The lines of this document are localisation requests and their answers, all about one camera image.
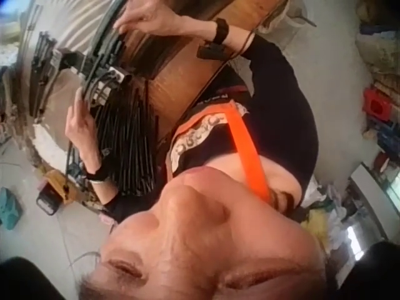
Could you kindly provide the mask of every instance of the concrete floor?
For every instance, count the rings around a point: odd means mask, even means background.
[[[369,164],[378,150],[361,136],[363,89],[371,78],[354,43],[357,1],[305,2],[310,19],[318,27],[306,26],[289,41],[283,37],[283,48],[315,114],[320,139],[316,176],[343,189],[357,165],[361,161]],[[245,67],[241,67],[241,74],[251,80]],[[13,256],[30,259],[66,299],[76,299],[76,283],[93,268],[95,258],[88,256],[73,262],[85,253],[97,251],[109,226],[78,204],[65,207],[57,216],[46,216],[35,204],[39,181],[24,153],[11,143],[0,160],[20,165],[1,165],[0,185],[18,195],[24,210],[14,231],[0,226],[0,260]]]

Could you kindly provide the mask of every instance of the bracelet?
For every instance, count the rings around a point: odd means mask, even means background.
[[[222,45],[229,34],[229,25],[225,19],[216,19],[217,34],[212,41],[213,44]]]

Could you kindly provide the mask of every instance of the window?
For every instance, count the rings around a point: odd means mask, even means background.
[[[394,181],[386,189],[387,195],[400,212],[400,173],[394,178]]]

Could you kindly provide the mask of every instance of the nose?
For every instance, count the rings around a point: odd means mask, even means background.
[[[223,205],[188,186],[163,192],[157,205],[159,252],[153,276],[164,284],[212,286],[208,281],[222,259],[224,235],[217,232],[227,221]]]
[[[227,221],[228,211],[190,186],[174,187],[161,195],[160,225],[177,238],[201,234]]]

